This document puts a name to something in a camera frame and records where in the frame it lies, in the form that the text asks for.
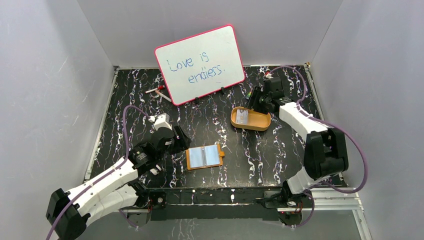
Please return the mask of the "orange leather card holder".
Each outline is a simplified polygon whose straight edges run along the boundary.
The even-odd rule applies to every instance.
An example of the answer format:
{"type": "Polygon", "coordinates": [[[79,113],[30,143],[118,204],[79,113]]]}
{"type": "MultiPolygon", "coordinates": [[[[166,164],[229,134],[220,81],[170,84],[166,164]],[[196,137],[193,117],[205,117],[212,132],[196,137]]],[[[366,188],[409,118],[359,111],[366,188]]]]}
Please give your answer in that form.
{"type": "Polygon", "coordinates": [[[185,154],[189,171],[222,166],[225,157],[219,144],[191,147],[185,154]]]}

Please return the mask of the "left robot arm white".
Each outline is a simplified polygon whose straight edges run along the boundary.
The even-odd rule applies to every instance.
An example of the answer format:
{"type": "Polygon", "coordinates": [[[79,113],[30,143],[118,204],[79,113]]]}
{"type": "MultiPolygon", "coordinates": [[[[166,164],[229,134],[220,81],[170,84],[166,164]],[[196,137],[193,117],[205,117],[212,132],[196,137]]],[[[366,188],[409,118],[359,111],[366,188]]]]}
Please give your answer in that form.
{"type": "Polygon", "coordinates": [[[187,150],[191,141],[178,125],[156,127],[147,140],[128,147],[122,158],[96,177],[69,190],[55,190],[45,214],[51,225],[46,239],[56,233],[61,240],[75,240],[111,212],[147,206],[149,194],[138,185],[138,178],[157,170],[165,155],[187,150]]]}

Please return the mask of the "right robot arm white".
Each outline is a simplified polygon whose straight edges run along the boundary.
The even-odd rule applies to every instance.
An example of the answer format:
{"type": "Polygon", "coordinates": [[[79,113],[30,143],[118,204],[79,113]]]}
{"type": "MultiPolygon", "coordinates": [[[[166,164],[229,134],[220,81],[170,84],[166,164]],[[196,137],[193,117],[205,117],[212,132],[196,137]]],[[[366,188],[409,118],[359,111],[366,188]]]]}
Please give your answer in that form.
{"type": "Polygon", "coordinates": [[[282,184],[281,199],[295,207],[307,189],[349,168],[345,134],[334,127],[313,120],[303,108],[285,96],[280,78],[266,79],[263,87],[255,86],[247,108],[260,113],[277,113],[304,142],[302,168],[282,184]]]}

